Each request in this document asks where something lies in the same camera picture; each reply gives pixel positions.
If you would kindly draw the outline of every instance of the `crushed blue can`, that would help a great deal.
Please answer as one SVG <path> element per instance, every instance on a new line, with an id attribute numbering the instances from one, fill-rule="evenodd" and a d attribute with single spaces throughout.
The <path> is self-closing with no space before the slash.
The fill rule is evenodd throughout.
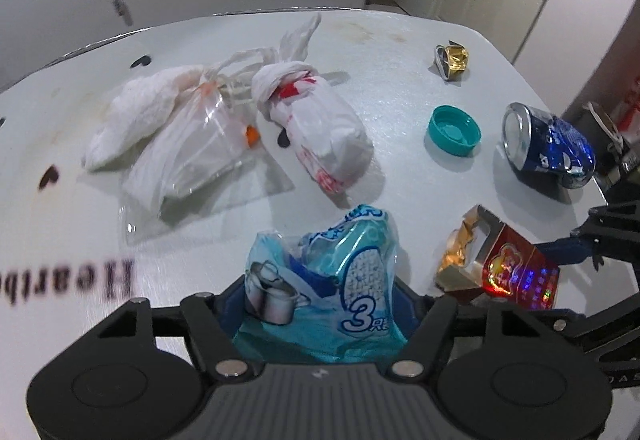
<path id="1" fill-rule="evenodd" d="M 593 176 L 596 158 L 587 139 L 567 121 L 520 102 L 502 119 L 502 143 L 518 171 L 558 176 L 566 189 L 579 189 Z"/>

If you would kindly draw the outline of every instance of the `kitchen countertop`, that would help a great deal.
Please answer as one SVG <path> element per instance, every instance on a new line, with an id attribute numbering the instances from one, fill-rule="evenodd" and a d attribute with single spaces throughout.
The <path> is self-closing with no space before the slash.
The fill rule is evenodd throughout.
<path id="1" fill-rule="evenodd" d="M 0 94 L 0 116 L 6 118 L 0 127 L 2 440 L 38 439 L 25 411 L 28 383 L 82 333 L 129 296 L 145 296 L 161 307 L 200 291 L 219 293 L 244 272 L 259 231 L 322 230 L 348 207 L 373 204 L 388 210 L 398 229 L 396 274 L 417 293 L 433 293 L 447 237 L 476 203 L 534 243 L 567 236 L 590 207 L 604 204 L 593 181 L 551 198 L 516 179 L 500 145 L 505 106 L 545 105 L 480 34 L 387 12 L 329 10 L 310 41 L 307 60 L 364 122 L 376 150 L 365 176 L 343 199 L 329 199 L 292 150 L 277 146 L 276 124 L 260 117 L 262 141 L 286 176 L 279 188 L 242 202 L 247 185 L 239 177 L 220 187 L 223 204 L 209 217 L 150 241 L 130 242 L 127 233 L 136 229 L 127 228 L 120 210 L 122 172 L 90 175 L 81 168 L 84 148 L 104 121 L 114 88 L 167 67 L 210 64 L 236 51 L 277 45 L 311 15 L 213 16 L 158 26 L 37 71 Z M 433 67 L 433 47 L 449 39 L 470 52 L 461 82 L 445 83 Z M 129 69 L 145 54 L 152 57 L 147 67 Z M 431 113 L 442 104 L 457 105 L 478 122 L 482 142 L 475 156 L 454 157 L 430 140 L 423 142 Z M 60 178 L 39 191 L 52 164 Z M 128 293 L 120 290 L 126 263 L 134 272 Z M 95 269 L 91 284 L 86 275 L 79 277 L 88 265 Z M 118 269 L 111 296 L 108 265 Z M 57 267 L 69 277 L 49 278 L 44 293 L 34 292 L 41 267 Z M 25 272 L 31 273 L 31 291 L 23 286 Z M 11 273 L 17 280 L 14 305 L 5 281 Z M 606 260 L 596 272 L 588 261 L 562 269 L 556 307 L 593 314 L 636 291 L 630 267 Z M 158 346 L 186 357 L 180 341 L 158 339 Z M 613 392 L 602 439 L 637 437 L 639 391 Z"/>

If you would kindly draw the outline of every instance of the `metal screw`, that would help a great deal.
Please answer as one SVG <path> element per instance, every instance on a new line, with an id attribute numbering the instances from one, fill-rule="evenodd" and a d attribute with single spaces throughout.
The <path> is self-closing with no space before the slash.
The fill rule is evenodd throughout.
<path id="1" fill-rule="evenodd" d="M 566 328 L 566 321 L 564 319 L 558 319 L 558 321 L 554 323 L 554 330 L 556 332 L 561 332 L 565 328 Z"/>
<path id="2" fill-rule="evenodd" d="M 424 371 L 424 366 L 415 360 L 398 360 L 391 366 L 391 371 L 402 378 L 415 378 Z"/>
<path id="3" fill-rule="evenodd" d="M 221 360 L 216 364 L 216 371 L 226 377 L 240 376 L 248 369 L 246 362 L 238 359 Z"/>

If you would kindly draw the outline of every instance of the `black lettering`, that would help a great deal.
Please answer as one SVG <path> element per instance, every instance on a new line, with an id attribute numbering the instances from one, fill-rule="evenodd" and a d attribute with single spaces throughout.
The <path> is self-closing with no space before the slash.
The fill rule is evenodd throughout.
<path id="1" fill-rule="evenodd" d="M 56 294 L 63 294 L 69 288 L 68 266 L 59 266 L 53 269 L 53 290 Z"/>
<path id="2" fill-rule="evenodd" d="M 92 264 L 86 264 L 80 267 L 76 286 L 80 292 L 89 292 L 94 287 L 95 268 Z"/>
<path id="3" fill-rule="evenodd" d="M 22 273 L 22 300 L 27 301 L 31 293 L 31 270 Z"/>
<path id="4" fill-rule="evenodd" d="M 122 275 L 117 275 L 115 261 L 107 261 L 104 264 L 106 271 L 105 297 L 107 299 L 115 299 L 114 285 L 116 283 L 122 285 L 120 294 L 123 298 L 131 297 L 131 280 L 133 275 L 134 261 L 132 259 L 124 259 L 122 261 Z"/>
<path id="5" fill-rule="evenodd" d="M 49 270 L 43 266 L 38 272 L 38 282 L 33 286 L 33 293 L 35 295 L 45 295 L 47 293 L 47 277 Z"/>
<path id="6" fill-rule="evenodd" d="M 9 298 L 11 306 L 15 305 L 16 290 L 18 288 L 18 273 L 9 272 L 4 278 L 4 294 Z"/>

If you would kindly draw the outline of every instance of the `green plastic lid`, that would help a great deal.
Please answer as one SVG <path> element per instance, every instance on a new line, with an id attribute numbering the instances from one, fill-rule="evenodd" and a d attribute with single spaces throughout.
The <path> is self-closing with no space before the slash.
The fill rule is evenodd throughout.
<path id="1" fill-rule="evenodd" d="M 452 105 L 433 110 L 428 134 L 440 149 L 455 156 L 468 156 L 482 137 L 476 121 Z"/>

